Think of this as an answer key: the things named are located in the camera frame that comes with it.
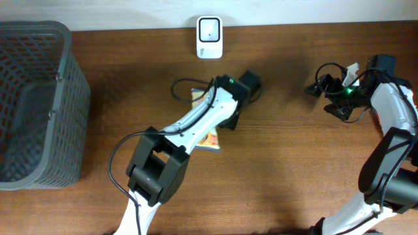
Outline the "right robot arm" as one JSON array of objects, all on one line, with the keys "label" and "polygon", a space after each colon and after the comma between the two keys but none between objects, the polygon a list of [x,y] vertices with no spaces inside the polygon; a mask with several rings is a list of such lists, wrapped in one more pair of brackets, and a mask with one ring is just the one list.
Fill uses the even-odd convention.
[{"label": "right robot arm", "polygon": [[378,118],[383,138],[364,163],[358,192],[335,214],[321,218],[310,234],[374,234],[379,222],[417,209],[417,107],[411,83],[395,75],[396,57],[378,54],[368,60],[364,72],[358,64],[338,66],[342,76],[315,74],[305,93],[324,95],[324,110],[350,123],[355,108],[371,110]]}]

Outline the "grey plastic mesh basket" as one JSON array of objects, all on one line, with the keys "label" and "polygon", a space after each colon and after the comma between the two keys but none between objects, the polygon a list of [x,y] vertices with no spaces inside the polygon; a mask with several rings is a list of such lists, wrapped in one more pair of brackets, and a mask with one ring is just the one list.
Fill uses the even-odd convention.
[{"label": "grey plastic mesh basket", "polygon": [[55,21],[1,23],[1,189],[61,189],[82,172],[91,89]]}]

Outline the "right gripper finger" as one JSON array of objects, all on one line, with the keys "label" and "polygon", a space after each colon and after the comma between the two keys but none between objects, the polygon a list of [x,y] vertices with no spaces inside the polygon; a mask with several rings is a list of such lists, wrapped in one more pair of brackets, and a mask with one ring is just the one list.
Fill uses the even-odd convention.
[{"label": "right gripper finger", "polygon": [[352,108],[349,106],[339,107],[335,104],[328,104],[324,107],[324,111],[332,114],[342,121],[347,121],[352,113]]},{"label": "right gripper finger", "polygon": [[316,83],[313,83],[311,85],[308,85],[304,88],[304,92],[308,95],[314,96],[314,97],[320,97],[322,94],[322,91],[318,88]]}]

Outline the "beige wet wipes pack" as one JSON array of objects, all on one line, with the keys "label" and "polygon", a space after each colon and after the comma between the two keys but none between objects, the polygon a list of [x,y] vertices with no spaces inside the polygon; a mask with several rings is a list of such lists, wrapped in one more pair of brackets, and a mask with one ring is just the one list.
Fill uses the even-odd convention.
[{"label": "beige wet wipes pack", "polygon": [[[191,107],[196,107],[204,98],[201,98],[201,96],[204,93],[203,88],[192,88],[191,89],[191,98],[193,102],[191,103]],[[219,152],[220,146],[219,146],[219,137],[218,133],[216,131],[216,128],[213,128],[208,132],[206,136],[204,136],[196,145],[196,149],[202,149],[207,151],[214,151]]]}]

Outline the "white barcode scanner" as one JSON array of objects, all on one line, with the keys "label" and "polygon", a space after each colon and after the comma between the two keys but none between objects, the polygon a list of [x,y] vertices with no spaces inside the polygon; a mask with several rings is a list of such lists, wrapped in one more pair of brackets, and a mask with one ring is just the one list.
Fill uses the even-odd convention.
[{"label": "white barcode scanner", "polygon": [[200,59],[219,59],[223,55],[223,20],[219,16],[200,16],[196,21],[196,49]]}]

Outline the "red candy bag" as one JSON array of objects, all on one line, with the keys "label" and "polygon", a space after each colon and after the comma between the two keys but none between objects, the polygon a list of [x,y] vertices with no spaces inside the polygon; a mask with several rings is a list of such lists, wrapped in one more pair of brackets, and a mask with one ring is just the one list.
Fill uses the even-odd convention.
[{"label": "red candy bag", "polygon": [[407,130],[414,133],[416,124],[412,112],[405,106],[391,106],[389,104],[378,106],[376,112],[381,125],[382,131],[386,134],[391,127]]}]

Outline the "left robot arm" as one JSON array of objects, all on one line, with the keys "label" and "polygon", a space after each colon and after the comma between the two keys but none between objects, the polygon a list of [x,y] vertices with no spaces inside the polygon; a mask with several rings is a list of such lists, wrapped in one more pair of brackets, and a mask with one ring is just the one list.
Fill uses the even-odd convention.
[{"label": "left robot arm", "polygon": [[260,76],[247,70],[239,79],[216,76],[199,97],[199,104],[184,117],[162,130],[148,127],[129,134],[114,147],[138,137],[139,142],[126,168],[128,188],[111,182],[128,198],[128,205],[116,234],[146,234],[160,205],[180,188],[191,152],[213,129],[234,130],[240,113],[260,95]]}]

